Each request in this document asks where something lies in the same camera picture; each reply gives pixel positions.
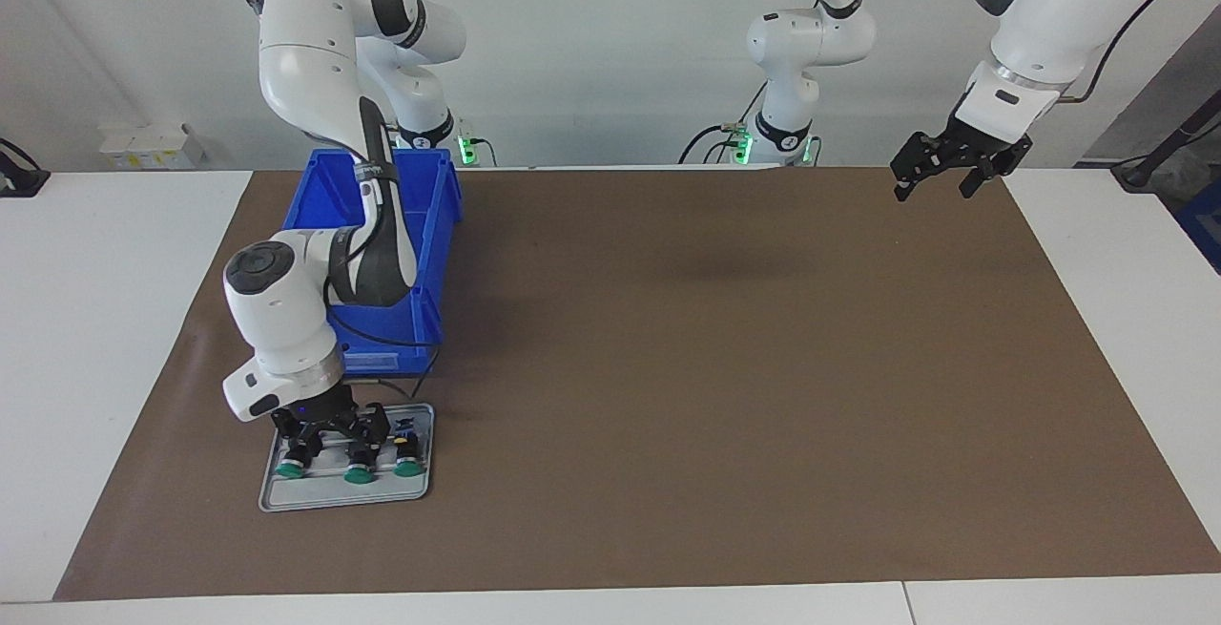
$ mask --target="white table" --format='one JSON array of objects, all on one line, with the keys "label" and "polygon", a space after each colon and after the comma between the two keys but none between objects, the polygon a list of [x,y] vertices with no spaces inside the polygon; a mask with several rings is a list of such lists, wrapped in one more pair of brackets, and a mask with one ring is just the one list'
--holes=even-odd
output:
[{"label": "white table", "polygon": [[[88,452],[50,470],[33,426],[0,438],[0,621],[1221,623],[1221,575],[38,603],[54,593],[248,181],[59,173],[39,198],[0,200],[0,417],[57,426]],[[1022,170],[1007,184],[1221,546],[1221,277],[1156,199],[1125,194],[1106,172]]]}]

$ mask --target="brown surface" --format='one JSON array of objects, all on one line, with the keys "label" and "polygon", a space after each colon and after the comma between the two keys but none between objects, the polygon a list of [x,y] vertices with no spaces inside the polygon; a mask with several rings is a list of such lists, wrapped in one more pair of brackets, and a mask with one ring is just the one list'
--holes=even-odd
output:
[{"label": "brown surface", "polygon": [[885,170],[465,173],[431,493],[264,515],[220,265],[294,182],[254,177],[56,598],[1221,571],[1004,187]]}]

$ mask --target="blue crate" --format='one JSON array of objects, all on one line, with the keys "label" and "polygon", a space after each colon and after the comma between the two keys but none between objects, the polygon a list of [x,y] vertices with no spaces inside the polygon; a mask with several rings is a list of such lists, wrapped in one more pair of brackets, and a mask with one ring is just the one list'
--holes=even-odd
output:
[{"label": "blue crate", "polygon": [[1187,208],[1175,215],[1212,267],[1221,272],[1221,182],[1200,190]]},{"label": "blue crate", "polygon": [[[335,306],[339,320],[366,334],[405,343],[441,343],[441,286],[449,237],[462,221],[462,189],[449,151],[394,151],[407,231],[418,255],[411,293],[392,308]],[[284,229],[335,229],[365,221],[347,151],[317,150],[297,186]],[[407,377],[427,370],[430,348],[407,348],[357,337],[336,325],[350,376]]]}]

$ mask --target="gray tray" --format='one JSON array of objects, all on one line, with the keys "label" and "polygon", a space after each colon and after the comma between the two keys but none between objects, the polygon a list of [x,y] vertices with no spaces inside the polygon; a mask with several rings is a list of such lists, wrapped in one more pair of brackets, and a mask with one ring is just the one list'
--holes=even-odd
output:
[{"label": "gray tray", "polygon": [[397,417],[415,417],[415,432],[420,437],[424,474],[419,477],[398,477],[394,474],[394,444],[386,443],[377,457],[376,480],[368,485],[343,481],[348,470],[346,453],[348,437],[335,432],[322,435],[322,453],[310,464],[300,480],[287,480],[276,474],[276,465],[284,454],[284,442],[275,437],[267,457],[267,471],[263,480],[259,508],[264,513],[284,510],[311,510],[366,503],[414,500],[429,491],[432,476],[432,425],[436,413],[431,404],[397,404],[386,408],[386,416],[393,426]]}]

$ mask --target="silver tray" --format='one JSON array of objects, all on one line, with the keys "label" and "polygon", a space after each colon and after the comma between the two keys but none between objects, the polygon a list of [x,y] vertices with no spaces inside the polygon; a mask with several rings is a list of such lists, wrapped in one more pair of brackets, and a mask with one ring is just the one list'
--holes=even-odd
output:
[{"label": "silver tray", "polygon": [[398,477],[394,474],[394,444],[386,443],[377,457],[376,479],[368,485],[343,481],[348,470],[347,446],[350,441],[336,432],[322,433],[322,452],[315,457],[309,471],[299,480],[288,480],[276,474],[276,465],[284,454],[284,441],[278,436],[271,442],[267,471],[263,480],[259,508],[264,513],[286,510],[313,510],[366,503],[407,502],[429,491],[432,476],[432,425],[436,413],[431,404],[397,404],[386,408],[386,417],[394,425],[397,417],[415,417],[415,433],[420,437],[420,454],[424,474],[418,477]]}]

